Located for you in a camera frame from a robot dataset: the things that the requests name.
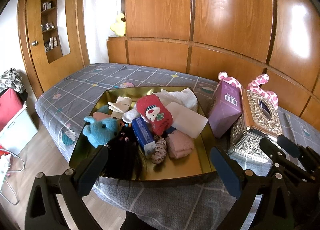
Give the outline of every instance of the hair scrunchie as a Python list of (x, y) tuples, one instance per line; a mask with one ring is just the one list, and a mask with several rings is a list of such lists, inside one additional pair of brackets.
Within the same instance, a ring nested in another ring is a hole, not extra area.
[(164, 158), (167, 155), (167, 143), (165, 139), (160, 136), (155, 136), (156, 148), (155, 152), (151, 156), (151, 161), (154, 164), (160, 164), (164, 161)]

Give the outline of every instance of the pink plush toy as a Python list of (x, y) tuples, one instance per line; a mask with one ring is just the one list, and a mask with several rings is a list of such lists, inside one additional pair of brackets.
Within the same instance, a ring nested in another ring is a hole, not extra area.
[(261, 74), (257, 76), (254, 80), (252, 80), (248, 86), (247, 90), (252, 92), (258, 93), (259, 95), (263, 96), (264, 98), (268, 99), (274, 108), (278, 109), (278, 96), (273, 91), (263, 90), (259, 87), (259, 85), (263, 85), (269, 81), (268, 74)]
[(229, 83), (230, 85), (236, 87), (236, 88), (240, 88), (242, 89), (242, 86), (241, 84), (239, 83), (239, 81), (237, 81), (234, 77), (228, 77), (228, 74), (225, 72), (225, 71), (222, 71), (218, 74), (218, 79), (220, 81), (224, 80), (225, 82)]

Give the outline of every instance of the white curtain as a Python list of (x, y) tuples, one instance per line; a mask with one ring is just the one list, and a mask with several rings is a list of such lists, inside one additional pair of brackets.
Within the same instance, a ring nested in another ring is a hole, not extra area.
[(110, 25), (116, 22), (121, 0), (84, 0), (84, 31), (90, 63), (108, 63), (106, 39), (114, 34)]
[(62, 55), (65, 56), (70, 53), (66, 21), (66, 0), (57, 0), (57, 29)]

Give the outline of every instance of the ornate metal box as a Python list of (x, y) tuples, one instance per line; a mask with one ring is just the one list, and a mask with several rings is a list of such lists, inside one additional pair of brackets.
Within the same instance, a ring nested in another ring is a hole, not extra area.
[(242, 90), (242, 108), (241, 117), (231, 129), (229, 154), (237, 153), (240, 158), (266, 163), (269, 158), (260, 149), (259, 142), (267, 137), (277, 145), (277, 136), (282, 134), (278, 113), (269, 100), (246, 89)]

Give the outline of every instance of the wooden door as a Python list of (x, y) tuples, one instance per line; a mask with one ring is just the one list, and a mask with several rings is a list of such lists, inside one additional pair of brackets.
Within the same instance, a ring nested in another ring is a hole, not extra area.
[(191, 0), (125, 0), (127, 37), (189, 40)]
[[(33, 64), (43, 91), (83, 68), (77, 32), (76, 0), (27, 0), (27, 29)], [(49, 51), (45, 43), (56, 38)]]

